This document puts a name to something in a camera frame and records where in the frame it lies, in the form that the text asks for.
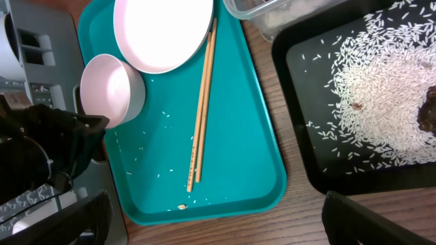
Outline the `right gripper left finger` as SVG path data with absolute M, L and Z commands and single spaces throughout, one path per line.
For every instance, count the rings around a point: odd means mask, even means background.
M 112 214 L 108 192 L 100 191 L 1 240 L 1 243 L 104 244 L 108 237 Z

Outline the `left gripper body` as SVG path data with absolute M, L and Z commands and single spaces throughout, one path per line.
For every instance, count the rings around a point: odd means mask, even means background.
M 54 161 L 52 169 L 77 178 L 99 152 L 109 119 L 75 114 L 45 105 L 27 109 L 27 135 Z

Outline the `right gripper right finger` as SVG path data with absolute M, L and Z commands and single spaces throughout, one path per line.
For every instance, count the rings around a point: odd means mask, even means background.
M 334 245 L 435 245 L 335 191 L 326 194 L 322 222 Z

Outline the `grey bowl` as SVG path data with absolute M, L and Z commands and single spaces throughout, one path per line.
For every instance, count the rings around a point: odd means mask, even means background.
M 18 43 L 10 13 L 1 17 L 1 77 L 25 81 L 25 71 L 19 61 Z

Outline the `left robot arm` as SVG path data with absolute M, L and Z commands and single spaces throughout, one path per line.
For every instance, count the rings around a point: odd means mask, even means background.
M 82 174 L 102 144 L 109 119 L 1 95 L 1 203 L 51 182 L 56 172 Z

